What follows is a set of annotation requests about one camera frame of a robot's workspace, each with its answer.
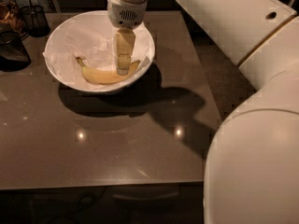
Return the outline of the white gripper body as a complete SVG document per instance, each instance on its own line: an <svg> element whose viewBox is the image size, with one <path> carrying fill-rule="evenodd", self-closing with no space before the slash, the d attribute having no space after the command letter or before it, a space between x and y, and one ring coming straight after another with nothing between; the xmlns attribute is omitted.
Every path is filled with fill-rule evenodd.
<svg viewBox="0 0 299 224"><path fill-rule="evenodd" d="M134 4L123 0L107 0L107 14L114 27L135 29L144 19L147 3Z"/></svg>

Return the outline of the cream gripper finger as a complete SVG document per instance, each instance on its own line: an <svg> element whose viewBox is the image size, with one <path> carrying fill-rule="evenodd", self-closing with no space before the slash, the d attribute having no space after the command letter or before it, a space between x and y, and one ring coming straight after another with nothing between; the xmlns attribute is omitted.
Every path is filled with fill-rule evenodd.
<svg viewBox="0 0 299 224"><path fill-rule="evenodd" d="M125 76L129 73L131 56L135 45L135 33L129 28L120 28L114 35L115 60L117 73Z"/></svg>

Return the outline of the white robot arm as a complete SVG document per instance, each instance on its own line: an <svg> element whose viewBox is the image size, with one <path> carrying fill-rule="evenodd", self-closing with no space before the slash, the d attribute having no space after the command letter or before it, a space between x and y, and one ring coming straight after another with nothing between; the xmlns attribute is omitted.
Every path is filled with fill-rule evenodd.
<svg viewBox="0 0 299 224"><path fill-rule="evenodd" d="M252 91L206 156L205 224L299 224L298 14L279 0L175 0Z"/></svg>

